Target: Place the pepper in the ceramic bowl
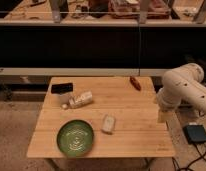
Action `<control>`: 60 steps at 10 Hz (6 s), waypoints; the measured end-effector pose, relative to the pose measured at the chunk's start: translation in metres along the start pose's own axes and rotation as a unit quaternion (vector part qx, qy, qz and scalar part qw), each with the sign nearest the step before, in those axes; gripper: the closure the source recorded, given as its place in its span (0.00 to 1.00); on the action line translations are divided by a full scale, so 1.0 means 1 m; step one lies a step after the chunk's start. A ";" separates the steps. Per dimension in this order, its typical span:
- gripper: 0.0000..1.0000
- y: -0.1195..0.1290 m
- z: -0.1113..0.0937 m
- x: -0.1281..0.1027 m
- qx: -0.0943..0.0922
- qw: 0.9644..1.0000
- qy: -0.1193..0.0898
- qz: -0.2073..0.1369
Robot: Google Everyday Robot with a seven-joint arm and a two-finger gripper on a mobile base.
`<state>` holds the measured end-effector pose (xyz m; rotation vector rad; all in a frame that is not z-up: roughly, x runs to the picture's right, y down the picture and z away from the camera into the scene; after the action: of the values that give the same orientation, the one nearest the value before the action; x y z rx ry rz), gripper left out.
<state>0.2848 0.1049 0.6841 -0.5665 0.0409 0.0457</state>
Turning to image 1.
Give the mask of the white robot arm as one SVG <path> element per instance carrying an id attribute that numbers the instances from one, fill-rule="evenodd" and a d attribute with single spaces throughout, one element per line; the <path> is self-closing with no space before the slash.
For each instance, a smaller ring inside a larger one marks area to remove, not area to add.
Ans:
<path id="1" fill-rule="evenodd" d="M 204 71 L 196 63 L 167 70 L 162 76 L 163 87 L 155 98 L 159 106 L 158 122 L 166 122 L 182 100 L 206 114 L 206 87 L 201 84 L 203 79 Z"/>

